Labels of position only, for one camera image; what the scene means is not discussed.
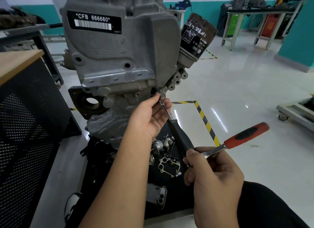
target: caster wheel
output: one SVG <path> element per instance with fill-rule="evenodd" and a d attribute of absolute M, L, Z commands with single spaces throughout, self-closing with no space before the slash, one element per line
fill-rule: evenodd
<path fill-rule="evenodd" d="M 283 117 L 283 116 L 278 115 L 278 119 L 285 121 L 285 120 L 289 119 L 289 117 Z"/>

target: person's left hand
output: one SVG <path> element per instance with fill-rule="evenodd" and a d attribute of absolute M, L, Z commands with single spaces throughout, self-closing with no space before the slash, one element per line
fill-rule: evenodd
<path fill-rule="evenodd" d="M 128 128 L 147 134 L 152 140 L 159 134 L 168 119 L 166 112 L 159 104 L 159 96 L 159 93 L 156 92 L 153 97 L 138 105 L 130 117 Z M 170 113 L 172 102 L 169 98 L 163 101 Z"/>

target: hand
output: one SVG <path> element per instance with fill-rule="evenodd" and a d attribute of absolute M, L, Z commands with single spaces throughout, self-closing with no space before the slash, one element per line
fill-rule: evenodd
<path fill-rule="evenodd" d="M 206 152 L 213 147 L 195 148 Z M 184 182 L 194 182 L 194 220 L 201 227 L 239 227 L 237 208 L 244 175 L 226 151 L 205 159 L 195 150 L 188 150 L 184 162 L 193 167 L 184 174 Z"/>
<path fill-rule="evenodd" d="M 160 132 L 168 117 L 159 104 L 159 93 L 155 93 L 150 99 L 143 101 L 133 111 L 128 128 L 140 130 L 142 134 L 147 134 L 153 140 Z M 172 102 L 169 98 L 164 99 L 168 112 L 171 112 Z"/>

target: yellow and black floor tape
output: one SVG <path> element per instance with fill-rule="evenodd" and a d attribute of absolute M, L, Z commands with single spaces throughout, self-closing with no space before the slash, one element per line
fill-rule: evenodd
<path fill-rule="evenodd" d="M 220 142 L 218 140 L 218 137 L 217 135 L 215 134 L 213 128 L 211 127 L 210 123 L 208 122 L 204 112 L 202 111 L 201 107 L 199 106 L 198 102 L 197 101 L 177 101 L 177 102 L 173 102 L 173 104 L 194 104 L 199 115 L 201 116 L 211 138 L 213 139 L 214 143 L 216 146 L 219 146 L 220 145 Z"/>
<path fill-rule="evenodd" d="M 213 55 L 210 51 L 206 50 L 206 52 L 208 52 L 210 55 L 212 55 L 213 58 L 200 58 L 200 59 L 217 59 L 217 57 L 215 55 Z"/>

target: engine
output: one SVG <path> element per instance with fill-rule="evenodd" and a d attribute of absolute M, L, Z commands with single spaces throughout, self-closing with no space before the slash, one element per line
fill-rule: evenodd
<path fill-rule="evenodd" d="M 163 0 L 67 1 L 62 65 L 78 74 L 82 85 L 69 93 L 92 136 L 118 149 L 137 105 L 156 89 L 165 97 L 188 78 L 186 68 L 198 61 L 217 30 L 195 13 L 181 30 L 180 19 Z"/>

